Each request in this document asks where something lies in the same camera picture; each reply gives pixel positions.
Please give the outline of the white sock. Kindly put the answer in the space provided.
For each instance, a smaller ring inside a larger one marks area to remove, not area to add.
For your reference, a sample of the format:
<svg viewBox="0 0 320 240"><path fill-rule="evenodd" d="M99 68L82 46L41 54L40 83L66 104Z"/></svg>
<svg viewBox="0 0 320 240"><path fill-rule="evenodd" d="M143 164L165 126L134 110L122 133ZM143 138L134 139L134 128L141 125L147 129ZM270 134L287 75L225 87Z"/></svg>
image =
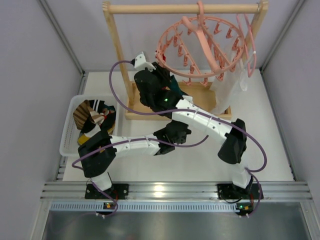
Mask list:
<svg viewBox="0 0 320 240"><path fill-rule="evenodd" d="M89 132L84 133L84 135L87 138L92 138L95 134L97 134L100 131L101 131L100 126L98 124L96 124L92 130L90 130Z"/></svg>

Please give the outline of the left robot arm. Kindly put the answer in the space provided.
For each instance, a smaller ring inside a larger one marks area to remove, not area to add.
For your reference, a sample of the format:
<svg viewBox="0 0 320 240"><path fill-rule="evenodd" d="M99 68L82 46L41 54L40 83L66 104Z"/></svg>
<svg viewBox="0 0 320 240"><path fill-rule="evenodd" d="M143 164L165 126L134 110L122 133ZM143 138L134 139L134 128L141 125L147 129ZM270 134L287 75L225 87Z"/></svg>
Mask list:
<svg viewBox="0 0 320 240"><path fill-rule="evenodd" d="M106 191L113 185L108 167L114 160L168 154L175 150L176 145L184 144L191 133L187 124L175 120L152 134L140 137L115 136L99 131L78 148L81 168L86 178Z"/></svg>

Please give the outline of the brown striped sock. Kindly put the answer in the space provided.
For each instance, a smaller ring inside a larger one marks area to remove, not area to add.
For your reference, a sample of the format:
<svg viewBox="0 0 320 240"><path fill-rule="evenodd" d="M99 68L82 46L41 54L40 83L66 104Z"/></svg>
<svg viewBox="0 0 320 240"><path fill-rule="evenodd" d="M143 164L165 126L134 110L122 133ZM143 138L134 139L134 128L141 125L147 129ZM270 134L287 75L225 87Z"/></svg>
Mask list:
<svg viewBox="0 0 320 240"><path fill-rule="evenodd" d="M84 100L73 112L73 119L78 130L82 130L87 120L90 123L97 124L102 121L104 117L95 111L90 105L89 100Z"/></svg>

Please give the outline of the black white-striped sock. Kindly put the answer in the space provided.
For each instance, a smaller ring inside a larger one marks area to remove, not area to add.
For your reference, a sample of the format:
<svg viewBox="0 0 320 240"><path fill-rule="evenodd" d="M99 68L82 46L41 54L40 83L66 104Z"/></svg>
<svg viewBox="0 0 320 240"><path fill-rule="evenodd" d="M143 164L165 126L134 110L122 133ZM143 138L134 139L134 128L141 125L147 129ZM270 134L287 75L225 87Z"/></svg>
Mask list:
<svg viewBox="0 0 320 240"><path fill-rule="evenodd" d="M99 111L99 104L101 103L100 100L98 100L98 99L89 100L89 103L90 103L90 106L93 107L93 109L94 109L95 111L97 111L98 113L100 113L100 114L103 116L102 112ZM85 122L85 124L84 124L83 129L80 130L80 132L83 133L83 134L84 134L84 133L87 133L87 132L89 132L90 130L92 130L92 129L95 127L95 125L99 125L100 122L98 122L97 124L94 124L94 123L89 122L89 120L87 120L87 121Z"/></svg>

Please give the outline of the teal sock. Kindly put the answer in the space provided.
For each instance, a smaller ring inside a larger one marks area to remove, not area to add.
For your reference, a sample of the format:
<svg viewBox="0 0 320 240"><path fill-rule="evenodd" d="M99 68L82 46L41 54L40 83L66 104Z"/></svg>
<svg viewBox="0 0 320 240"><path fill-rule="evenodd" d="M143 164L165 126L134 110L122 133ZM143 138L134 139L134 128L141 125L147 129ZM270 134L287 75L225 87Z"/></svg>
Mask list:
<svg viewBox="0 0 320 240"><path fill-rule="evenodd" d="M170 76L168 88L169 88L171 91L179 94L180 96L186 95L186 93L181 90L181 88L180 88L180 86L179 86L179 84L178 84L178 81L176 80L176 78L175 78L174 75L171 75L171 76Z"/></svg>

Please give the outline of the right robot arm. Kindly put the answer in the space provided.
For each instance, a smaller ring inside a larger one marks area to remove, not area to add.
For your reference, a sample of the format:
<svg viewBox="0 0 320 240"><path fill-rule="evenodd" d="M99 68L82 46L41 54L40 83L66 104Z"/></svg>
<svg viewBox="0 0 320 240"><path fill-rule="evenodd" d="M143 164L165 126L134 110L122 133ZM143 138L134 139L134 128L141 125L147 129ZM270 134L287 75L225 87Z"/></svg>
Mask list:
<svg viewBox="0 0 320 240"><path fill-rule="evenodd" d="M136 73L134 82L140 102L159 116L171 119L172 128L193 127L221 144L219 159L229 164L233 189L238 195L251 190L253 177L241 163L247 149L246 125L241 119L226 121L194 104L193 98L173 88L173 75L157 62L132 62Z"/></svg>

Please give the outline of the pink round clip hanger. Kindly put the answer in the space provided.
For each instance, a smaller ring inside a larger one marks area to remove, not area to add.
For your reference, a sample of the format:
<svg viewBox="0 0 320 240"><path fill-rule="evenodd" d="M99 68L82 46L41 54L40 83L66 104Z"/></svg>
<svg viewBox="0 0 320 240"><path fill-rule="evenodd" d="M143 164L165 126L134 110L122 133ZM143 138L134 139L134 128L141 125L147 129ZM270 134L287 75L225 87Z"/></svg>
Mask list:
<svg viewBox="0 0 320 240"><path fill-rule="evenodd" d="M223 80L224 72L234 72L243 47L243 37L238 23L208 14L202 1L196 3L196 16L183 16L161 35L155 50L156 62L171 73L181 76L190 86L199 80L203 86L217 78ZM247 25L243 10L239 14L245 40Z"/></svg>

